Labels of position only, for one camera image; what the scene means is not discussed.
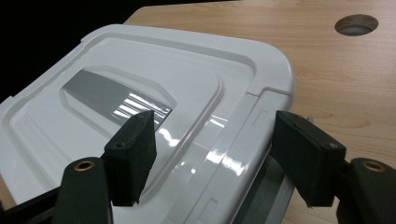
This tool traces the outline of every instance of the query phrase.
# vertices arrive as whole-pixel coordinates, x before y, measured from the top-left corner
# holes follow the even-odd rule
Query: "wood grain surface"
[[[246,0],[143,7],[125,24],[163,27],[262,41],[293,67],[297,91],[291,111],[363,157],[396,167],[396,2],[394,0]],[[368,35],[345,36],[345,16],[371,15]],[[13,205],[1,186],[0,198]],[[307,208],[294,192],[282,223],[336,223],[335,209]]]

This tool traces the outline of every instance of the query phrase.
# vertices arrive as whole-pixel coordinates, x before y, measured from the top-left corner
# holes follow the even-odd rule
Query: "white lid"
[[[233,218],[266,156],[275,112],[294,90],[287,58],[257,41],[110,25],[82,39],[0,104],[0,171],[22,203],[61,183],[65,166],[99,157],[120,124],[63,86],[84,70],[172,109],[140,204],[115,223],[222,223]]]

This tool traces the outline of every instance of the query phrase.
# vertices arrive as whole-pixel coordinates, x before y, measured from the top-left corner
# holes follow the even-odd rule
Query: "dark background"
[[[144,6],[210,0],[2,0],[0,103],[56,64],[88,33],[124,23]]]

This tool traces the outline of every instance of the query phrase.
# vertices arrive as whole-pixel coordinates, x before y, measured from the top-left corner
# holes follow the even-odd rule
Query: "gray rectangular inset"
[[[63,88],[99,114],[119,124],[137,113],[153,110],[157,130],[172,109],[116,81],[85,70],[78,71]]]

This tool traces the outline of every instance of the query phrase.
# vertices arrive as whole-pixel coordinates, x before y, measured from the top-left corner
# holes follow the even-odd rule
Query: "wooden table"
[[[365,157],[396,167],[396,2],[394,0],[246,0],[143,7],[125,24],[227,35],[269,43],[296,76],[291,111]],[[379,21],[368,35],[334,30],[345,16]],[[6,207],[6,188],[0,198]],[[336,223],[335,209],[307,208],[295,192],[283,223]]]

